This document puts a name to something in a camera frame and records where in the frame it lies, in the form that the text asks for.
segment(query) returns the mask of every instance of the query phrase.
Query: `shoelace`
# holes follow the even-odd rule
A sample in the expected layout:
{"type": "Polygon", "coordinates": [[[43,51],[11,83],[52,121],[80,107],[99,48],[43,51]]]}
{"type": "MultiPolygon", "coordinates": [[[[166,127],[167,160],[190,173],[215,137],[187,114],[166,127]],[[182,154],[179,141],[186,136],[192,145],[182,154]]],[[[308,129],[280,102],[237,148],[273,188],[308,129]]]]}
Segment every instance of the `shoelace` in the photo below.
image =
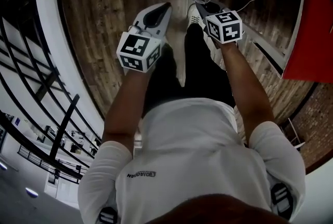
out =
{"type": "Polygon", "coordinates": [[[198,16],[192,16],[192,18],[191,18],[191,23],[197,23],[197,24],[199,24],[200,21],[201,21],[201,18],[198,17],[198,16]]]}

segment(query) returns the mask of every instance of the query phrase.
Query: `white sneaker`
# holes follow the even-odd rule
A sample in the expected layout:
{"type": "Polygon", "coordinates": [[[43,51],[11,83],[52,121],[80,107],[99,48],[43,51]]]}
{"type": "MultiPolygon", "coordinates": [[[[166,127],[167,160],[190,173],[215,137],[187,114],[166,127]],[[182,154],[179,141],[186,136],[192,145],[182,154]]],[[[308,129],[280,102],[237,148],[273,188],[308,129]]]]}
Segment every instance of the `white sneaker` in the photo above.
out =
{"type": "Polygon", "coordinates": [[[192,4],[189,7],[189,9],[187,11],[187,18],[188,18],[187,27],[189,27],[192,23],[197,23],[198,25],[200,25],[202,27],[202,29],[204,29],[204,24],[202,22],[202,18],[200,16],[200,13],[195,4],[192,4]]]}

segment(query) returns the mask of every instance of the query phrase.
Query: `light fixture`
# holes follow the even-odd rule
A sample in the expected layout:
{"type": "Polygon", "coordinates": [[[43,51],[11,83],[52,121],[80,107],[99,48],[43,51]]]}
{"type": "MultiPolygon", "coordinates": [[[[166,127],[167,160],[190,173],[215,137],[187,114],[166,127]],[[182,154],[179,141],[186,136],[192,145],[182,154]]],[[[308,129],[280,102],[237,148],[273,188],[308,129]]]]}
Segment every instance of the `light fixture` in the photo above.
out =
{"type": "Polygon", "coordinates": [[[7,170],[7,166],[2,162],[0,162],[0,168],[3,170],[7,170]]]}
{"type": "Polygon", "coordinates": [[[31,198],[38,197],[38,193],[36,193],[35,191],[31,190],[30,188],[25,188],[25,190],[27,191],[28,196],[30,196],[31,198]]]}

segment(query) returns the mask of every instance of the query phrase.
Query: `black pants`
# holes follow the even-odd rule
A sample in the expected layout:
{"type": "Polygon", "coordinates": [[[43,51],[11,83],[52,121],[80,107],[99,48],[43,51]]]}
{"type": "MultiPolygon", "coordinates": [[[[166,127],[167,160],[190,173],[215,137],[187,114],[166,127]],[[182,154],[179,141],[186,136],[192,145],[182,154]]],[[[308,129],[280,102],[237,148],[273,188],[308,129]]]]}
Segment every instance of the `black pants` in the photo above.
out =
{"type": "Polygon", "coordinates": [[[203,30],[198,24],[191,24],[187,29],[185,69],[185,87],[181,87],[176,77],[172,48],[163,47],[148,84],[143,116],[162,103],[193,97],[210,98],[235,107],[227,73],[211,59],[203,30]]]}

